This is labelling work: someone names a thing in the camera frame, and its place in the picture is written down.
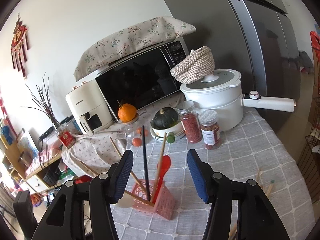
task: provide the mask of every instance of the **gray checkered tablecloth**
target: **gray checkered tablecloth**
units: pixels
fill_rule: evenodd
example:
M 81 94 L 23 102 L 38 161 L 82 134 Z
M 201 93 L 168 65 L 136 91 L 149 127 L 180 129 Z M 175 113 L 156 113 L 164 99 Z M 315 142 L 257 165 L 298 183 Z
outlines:
M 190 144 L 186 138 L 166 144 L 165 154 L 172 165 L 164 180 L 176 199 L 171 221 L 158 215 L 146 215 L 133 208 L 112 206 L 112 214 L 119 238 L 138 240 L 200 240 L 205 230 L 210 205 L 198 197 L 186 155 L 196 149 L 203 162 L 229 179 L 247 181 L 255 179 L 260 168 L 258 182 L 265 188 L 275 180 L 270 201 L 280 216 L 291 240 L 303 240 L 314 226 L 314 213 L 305 181 L 281 141 L 267 122 L 254 108 L 244 108 L 241 123 L 230 131 L 221 133 L 221 146 L 216 150 L 204 148 L 203 141 Z M 161 143 L 147 144 L 149 179 L 154 179 Z M 135 159 L 132 170 L 143 178 L 142 147 L 131 149 Z M 130 177 L 127 189 L 134 180 Z M 232 206 L 231 226 L 236 223 L 237 202 Z

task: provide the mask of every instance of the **microwave control panel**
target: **microwave control panel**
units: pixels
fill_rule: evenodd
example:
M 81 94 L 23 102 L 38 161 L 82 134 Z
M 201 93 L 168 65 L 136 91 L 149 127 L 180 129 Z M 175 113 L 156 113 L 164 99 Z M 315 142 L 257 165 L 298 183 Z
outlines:
M 182 60 L 186 58 L 183 47 L 180 41 L 172 42 L 167 45 L 171 58 L 175 65 L 179 64 Z

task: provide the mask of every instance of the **green fruit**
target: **green fruit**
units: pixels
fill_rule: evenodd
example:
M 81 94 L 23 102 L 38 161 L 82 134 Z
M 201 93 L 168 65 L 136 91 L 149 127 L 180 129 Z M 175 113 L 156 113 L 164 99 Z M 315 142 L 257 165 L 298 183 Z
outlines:
M 164 107 L 156 113 L 153 123 L 159 129 L 168 129 L 176 125 L 178 120 L 179 117 L 176 110 L 171 107 Z
M 175 138 L 173 132 L 168 133 L 167 138 L 166 138 L 167 143 L 174 143 L 175 140 L 176 140 L 176 138 Z

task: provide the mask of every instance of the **pink plastic utensil holder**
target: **pink plastic utensil holder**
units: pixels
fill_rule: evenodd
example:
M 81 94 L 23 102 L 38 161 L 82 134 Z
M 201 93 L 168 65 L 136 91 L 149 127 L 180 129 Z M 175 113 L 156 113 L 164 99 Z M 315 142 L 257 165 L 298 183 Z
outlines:
M 144 186 L 146 186 L 144 179 L 141 179 L 140 181 Z M 154 183 L 153 179 L 149 180 L 150 193 L 153 190 L 153 183 Z M 132 188 L 132 193 L 139 197 L 142 197 L 143 199 L 147 199 L 146 194 L 143 192 L 143 190 L 140 188 L 140 186 L 137 183 L 134 184 Z M 176 200 L 172 196 L 171 192 L 165 186 L 165 181 L 163 181 L 154 207 L 148 204 L 145 204 L 135 198 L 134 198 L 134 202 L 135 204 L 132 206 L 133 208 L 145 213 L 158 214 L 163 218 L 170 220 Z

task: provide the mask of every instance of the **stacked plates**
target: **stacked plates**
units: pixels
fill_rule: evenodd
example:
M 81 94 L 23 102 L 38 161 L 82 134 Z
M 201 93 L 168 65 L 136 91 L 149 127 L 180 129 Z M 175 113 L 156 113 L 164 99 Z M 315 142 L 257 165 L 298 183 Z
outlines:
M 150 133 L 151 133 L 151 136 L 159 141 L 159 142 L 163 142 L 163 137 L 160 137 L 158 135 L 156 135 L 156 133 L 153 131 L 153 129 L 151 128 L 150 129 Z M 176 138 L 176 140 L 179 140 L 180 138 L 182 138 L 183 136 L 185 135 L 184 133 L 184 130 L 182 130 L 181 132 L 178 132 L 177 134 L 174 135 L 174 137 Z

